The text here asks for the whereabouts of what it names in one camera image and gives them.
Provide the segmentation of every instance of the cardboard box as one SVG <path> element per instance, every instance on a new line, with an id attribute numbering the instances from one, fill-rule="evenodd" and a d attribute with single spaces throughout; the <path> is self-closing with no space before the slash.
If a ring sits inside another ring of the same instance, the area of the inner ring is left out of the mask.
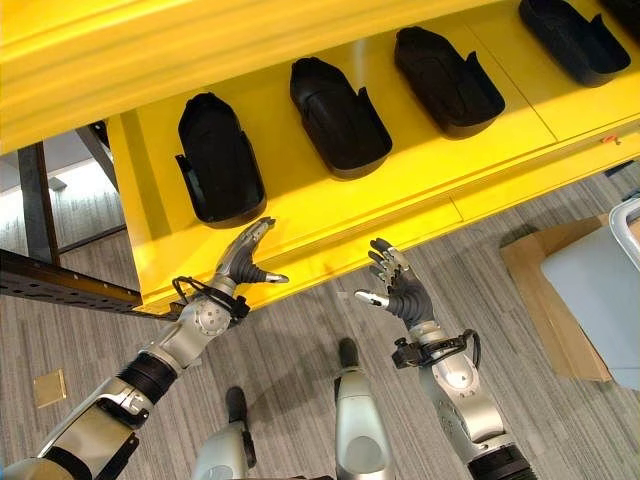
<path id="1" fill-rule="evenodd" d="M 546 257 L 603 225 L 608 225 L 606 215 L 535 232 L 500 250 L 551 366 L 559 375 L 611 380 L 602 358 L 540 269 Z"/>

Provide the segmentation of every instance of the metal frame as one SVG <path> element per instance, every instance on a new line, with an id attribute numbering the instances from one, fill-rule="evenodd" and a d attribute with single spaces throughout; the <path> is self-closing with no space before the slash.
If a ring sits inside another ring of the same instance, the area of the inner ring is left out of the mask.
<path id="1" fill-rule="evenodd" d="M 83 131 L 85 136 L 91 136 L 93 140 L 90 142 L 93 142 L 94 147 L 99 147 L 99 151 L 102 152 L 101 160 L 106 159 L 113 172 L 113 164 L 102 147 L 101 140 L 89 127 L 83 129 L 78 129 L 78 133 Z M 91 148 L 89 150 L 94 158 L 96 155 L 100 156 L 99 153 L 94 154 Z M 108 168 L 100 165 L 109 177 Z M 126 225 L 119 225 L 71 245 L 58 247 L 42 142 L 18 150 L 18 166 L 29 256 L 0 249 L 1 295 L 126 315 L 165 320 L 178 318 L 182 309 L 179 304 L 171 304 L 171 311 L 165 315 L 137 312 L 133 309 L 142 305 L 140 292 L 61 267 L 60 254 L 125 230 Z M 113 178 L 109 179 L 116 186 L 115 172 Z"/>
<path id="2" fill-rule="evenodd" d="M 76 133 L 80 137 L 80 140 L 82 140 L 82 143 L 84 143 L 84 146 L 87 147 L 87 150 L 89 150 L 89 153 L 91 153 L 93 159 L 98 162 L 98 165 L 100 165 L 100 168 L 102 168 L 102 171 L 113 185 L 113 188 L 115 188 L 116 192 L 118 192 L 118 181 L 116 180 L 116 171 L 113 168 L 111 156 L 105 149 L 107 145 L 103 144 L 100 137 L 98 137 L 98 133 L 95 130 L 95 127 L 86 126 L 76 128 Z"/>

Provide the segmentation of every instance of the white plastic bin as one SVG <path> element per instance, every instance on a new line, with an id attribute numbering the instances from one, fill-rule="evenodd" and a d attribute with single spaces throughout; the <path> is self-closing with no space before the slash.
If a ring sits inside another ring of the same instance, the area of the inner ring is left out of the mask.
<path id="1" fill-rule="evenodd" d="M 640 244 L 629 224 L 640 199 L 615 207 L 599 228 L 542 262 L 614 380 L 640 390 Z"/>

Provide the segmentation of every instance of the black plastic tray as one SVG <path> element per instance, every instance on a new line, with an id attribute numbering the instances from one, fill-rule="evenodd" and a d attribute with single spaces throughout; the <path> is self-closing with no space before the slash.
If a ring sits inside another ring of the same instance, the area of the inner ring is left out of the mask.
<path id="1" fill-rule="evenodd" d="M 266 197 L 260 171 L 233 109 L 213 93 L 187 102 L 176 156 L 196 216 L 215 227 L 235 227 L 262 213 Z"/>
<path id="2" fill-rule="evenodd" d="M 640 0 L 600 0 L 614 17 L 640 42 Z"/>
<path id="3" fill-rule="evenodd" d="M 442 131 L 465 138 L 487 128 L 504 99 L 472 52 L 464 60 L 441 35 L 420 27 L 396 34 L 395 63 Z"/>
<path id="4" fill-rule="evenodd" d="M 290 93 L 309 138 L 335 176 L 361 177 L 384 162 L 391 137 L 366 88 L 356 94 L 338 68 L 311 57 L 293 64 Z"/>
<path id="5" fill-rule="evenodd" d="M 519 11 L 551 55 L 587 87 L 604 85 L 631 63 L 600 14 L 588 22 L 564 0 L 522 0 Z"/>

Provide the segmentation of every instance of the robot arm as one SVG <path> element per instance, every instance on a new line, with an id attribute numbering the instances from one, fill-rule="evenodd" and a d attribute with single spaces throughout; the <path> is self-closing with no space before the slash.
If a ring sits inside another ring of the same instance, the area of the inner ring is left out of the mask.
<path id="1" fill-rule="evenodd" d="M 51 432 L 36 458 L 11 465 L 4 478 L 116 478 L 138 446 L 135 430 L 144 424 L 158 400 L 211 340 L 249 312 L 243 297 L 233 297 L 236 286 L 288 281 L 284 275 L 260 270 L 252 260 L 253 251 L 274 223 L 271 218 L 262 218 L 242 232 L 223 254 L 209 285 L 186 277 L 174 280 L 186 303 L 180 318 L 73 410 Z M 196 293 L 187 299 L 180 283 L 190 284 Z"/>
<path id="2" fill-rule="evenodd" d="M 460 460 L 477 480 L 535 479 L 506 431 L 495 401 L 481 388 L 478 334 L 466 330 L 448 338 L 436 322 L 429 294 L 405 256 L 380 238 L 371 246 L 376 251 L 369 256 L 376 264 L 370 270 L 384 282 L 387 295 L 358 290 L 355 296 L 404 321 L 411 342 L 396 340 L 393 361 L 396 368 L 419 368 L 420 382 Z M 472 359 L 464 354 L 471 337 Z"/>

